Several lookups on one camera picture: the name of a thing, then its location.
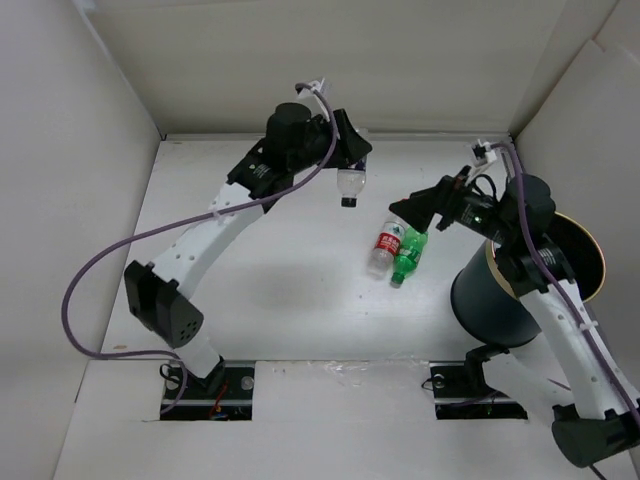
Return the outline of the clear bottle black label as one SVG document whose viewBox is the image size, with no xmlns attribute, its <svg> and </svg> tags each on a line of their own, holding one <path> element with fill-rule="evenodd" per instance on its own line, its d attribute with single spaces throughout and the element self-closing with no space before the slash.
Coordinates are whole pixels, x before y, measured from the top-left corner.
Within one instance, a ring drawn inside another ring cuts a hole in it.
<svg viewBox="0 0 640 480">
<path fill-rule="evenodd" d="M 337 170 L 337 187 L 341 195 L 343 208 L 355 208 L 357 196 L 364 190 L 366 184 L 366 169 L 368 156 L 345 168 Z"/>
</svg>

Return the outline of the clear bottle red label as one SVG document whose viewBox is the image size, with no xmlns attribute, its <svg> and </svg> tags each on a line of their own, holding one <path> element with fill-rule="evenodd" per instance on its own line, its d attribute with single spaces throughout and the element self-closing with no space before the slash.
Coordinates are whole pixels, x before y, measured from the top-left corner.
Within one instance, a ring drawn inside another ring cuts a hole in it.
<svg viewBox="0 0 640 480">
<path fill-rule="evenodd" d="M 406 234 L 407 225 L 395 214 L 389 214 L 378 234 L 367 262 L 368 273 L 374 278 L 383 278 L 398 254 Z"/>
</svg>

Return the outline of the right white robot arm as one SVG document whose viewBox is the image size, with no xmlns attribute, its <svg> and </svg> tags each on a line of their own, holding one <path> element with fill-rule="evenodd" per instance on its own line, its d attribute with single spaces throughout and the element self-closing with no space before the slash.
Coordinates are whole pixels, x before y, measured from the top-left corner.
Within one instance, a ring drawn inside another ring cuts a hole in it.
<svg viewBox="0 0 640 480">
<path fill-rule="evenodd" d="M 542 179 L 518 174 L 495 199 L 476 192 L 462 169 L 389 210 L 420 233 L 438 217 L 439 231 L 458 223 L 487 239 L 503 295 L 529 317 L 509 313 L 478 279 L 456 276 L 452 309 L 482 343 L 464 361 L 468 390 L 495 390 L 538 415 L 578 468 L 638 446 L 639 392 L 606 349 L 574 269 L 548 233 L 556 207 Z"/>
</svg>

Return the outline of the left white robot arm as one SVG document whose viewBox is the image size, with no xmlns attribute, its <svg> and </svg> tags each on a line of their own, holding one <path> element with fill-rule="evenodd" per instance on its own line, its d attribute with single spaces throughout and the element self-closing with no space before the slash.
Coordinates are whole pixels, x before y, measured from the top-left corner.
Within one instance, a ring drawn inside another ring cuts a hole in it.
<svg viewBox="0 0 640 480">
<path fill-rule="evenodd" d="M 264 137 L 228 173 L 209 208 L 212 217 L 190 226 L 151 262 L 133 261 L 125 269 L 130 313 L 178 355 L 188 384 L 201 396 L 220 390 L 225 362 L 190 299 L 217 258 L 275 205 L 276 194 L 292 187 L 298 173 L 317 165 L 348 169 L 371 152 L 345 110 L 334 118 L 331 124 L 296 102 L 278 105 Z"/>
</svg>

